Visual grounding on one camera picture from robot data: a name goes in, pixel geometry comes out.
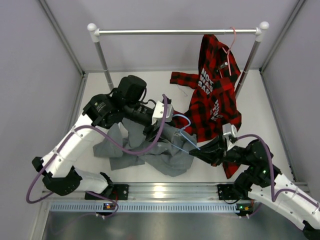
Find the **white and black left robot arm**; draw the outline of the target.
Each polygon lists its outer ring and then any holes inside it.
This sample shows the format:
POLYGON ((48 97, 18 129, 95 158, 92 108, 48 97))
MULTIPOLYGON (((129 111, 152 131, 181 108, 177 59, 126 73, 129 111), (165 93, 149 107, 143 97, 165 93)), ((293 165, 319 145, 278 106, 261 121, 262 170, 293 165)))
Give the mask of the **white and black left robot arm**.
POLYGON ((165 128, 172 121, 174 109, 166 96, 154 108, 146 106, 142 97, 147 83, 138 76, 123 77, 119 85, 108 94, 97 94, 83 108, 83 112, 66 136, 42 157, 35 157, 32 165, 37 177, 47 190, 59 196, 73 192, 94 192, 101 199, 113 195, 113 183, 107 174, 91 173, 75 167, 75 162, 97 135, 105 135, 114 124, 128 119, 157 134, 150 144, 153 147, 165 128))

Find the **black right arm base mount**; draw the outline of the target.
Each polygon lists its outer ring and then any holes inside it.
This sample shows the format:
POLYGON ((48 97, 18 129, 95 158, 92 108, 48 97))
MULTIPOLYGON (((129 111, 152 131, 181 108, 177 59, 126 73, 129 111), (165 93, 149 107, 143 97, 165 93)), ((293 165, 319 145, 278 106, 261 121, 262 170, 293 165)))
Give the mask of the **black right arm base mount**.
POLYGON ((240 200, 237 193, 234 191, 233 184, 218 184, 218 198, 222 201, 238 201, 240 200))

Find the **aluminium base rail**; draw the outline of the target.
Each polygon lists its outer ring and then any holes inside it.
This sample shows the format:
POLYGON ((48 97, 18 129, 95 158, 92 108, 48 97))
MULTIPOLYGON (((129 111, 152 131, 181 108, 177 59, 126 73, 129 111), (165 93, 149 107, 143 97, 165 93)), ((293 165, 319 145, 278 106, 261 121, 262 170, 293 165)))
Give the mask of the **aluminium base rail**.
MULTIPOLYGON (((219 201, 217 185, 234 185, 233 182, 117 182, 115 184, 129 185, 128 199, 125 200, 128 202, 219 201)), ((112 190, 102 196, 110 199, 112 190)))

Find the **red black plaid shirt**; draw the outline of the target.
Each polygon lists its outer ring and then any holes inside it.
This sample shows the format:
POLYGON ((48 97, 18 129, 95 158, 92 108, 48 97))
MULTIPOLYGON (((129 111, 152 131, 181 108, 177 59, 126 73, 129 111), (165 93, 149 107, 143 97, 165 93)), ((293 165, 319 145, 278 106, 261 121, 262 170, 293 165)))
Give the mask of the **red black plaid shirt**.
POLYGON ((241 74, 231 49, 213 34, 202 37, 198 73, 172 72, 170 84, 193 89, 188 110, 173 118, 176 128, 186 127, 202 143, 217 137, 225 124, 239 129, 235 84, 241 74))

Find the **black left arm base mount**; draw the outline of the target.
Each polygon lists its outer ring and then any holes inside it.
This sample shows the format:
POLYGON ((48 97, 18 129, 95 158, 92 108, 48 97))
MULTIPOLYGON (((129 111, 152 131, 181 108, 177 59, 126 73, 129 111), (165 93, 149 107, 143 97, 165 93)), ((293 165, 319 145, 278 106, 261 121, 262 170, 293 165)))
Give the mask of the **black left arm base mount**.
POLYGON ((109 198, 115 201, 126 201, 129 195, 128 184, 115 184, 109 198))

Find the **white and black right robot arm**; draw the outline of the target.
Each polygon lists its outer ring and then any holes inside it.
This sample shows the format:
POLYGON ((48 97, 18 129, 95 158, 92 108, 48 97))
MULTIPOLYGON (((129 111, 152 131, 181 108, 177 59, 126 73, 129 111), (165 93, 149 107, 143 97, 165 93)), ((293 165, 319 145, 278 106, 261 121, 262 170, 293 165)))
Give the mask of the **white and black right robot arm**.
POLYGON ((293 223, 308 240, 320 238, 320 203, 301 190, 273 162, 268 145, 257 135, 246 147, 236 145, 239 137, 218 136, 189 151, 212 166, 247 165, 233 182, 239 199, 256 200, 293 223))

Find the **grey button shirt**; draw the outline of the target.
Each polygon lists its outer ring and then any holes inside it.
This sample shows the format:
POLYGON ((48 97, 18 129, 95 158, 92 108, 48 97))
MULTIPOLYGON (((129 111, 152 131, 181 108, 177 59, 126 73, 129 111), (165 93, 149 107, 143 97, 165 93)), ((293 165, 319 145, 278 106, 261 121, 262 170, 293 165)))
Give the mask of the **grey button shirt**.
MULTIPOLYGON (((122 136, 117 123, 109 129, 107 135, 123 148, 140 152, 151 144, 143 134, 143 125, 126 118, 122 120, 122 125, 128 131, 127 137, 122 136)), ((191 168, 194 157, 189 155, 189 151, 196 145, 195 134, 190 135, 180 128, 165 124, 157 144, 140 155, 123 152, 108 139, 94 145, 92 150, 95 157, 109 159, 112 171, 147 163, 164 175, 177 177, 191 168)))

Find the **silver white clothes rack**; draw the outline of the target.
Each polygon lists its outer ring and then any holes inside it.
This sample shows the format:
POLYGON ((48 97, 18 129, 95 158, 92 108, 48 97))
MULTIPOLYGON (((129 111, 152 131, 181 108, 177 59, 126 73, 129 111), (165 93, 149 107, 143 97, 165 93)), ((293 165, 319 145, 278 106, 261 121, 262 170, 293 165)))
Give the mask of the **silver white clothes rack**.
POLYGON ((87 30, 90 34, 90 38, 94 43, 95 49, 98 54, 98 58, 102 65, 103 73, 107 82, 107 86, 110 90, 114 88, 110 71, 108 69, 106 59, 100 44, 101 36, 130 36, 130 35, 254 35, 255 41, 244 66, 244 69, 240 75, 238 84, 235 89, 235 95, 239 96, 243 87, 243 83, 248 75, 249 69, 252 65, 253 59, 257 53, 257 50, 269 29, 270 24, 267 21, 263 21, 258 27, 252 29, 147 29, 147 30, 103 30, 99 29, 94 23, 87 25, 87 30))

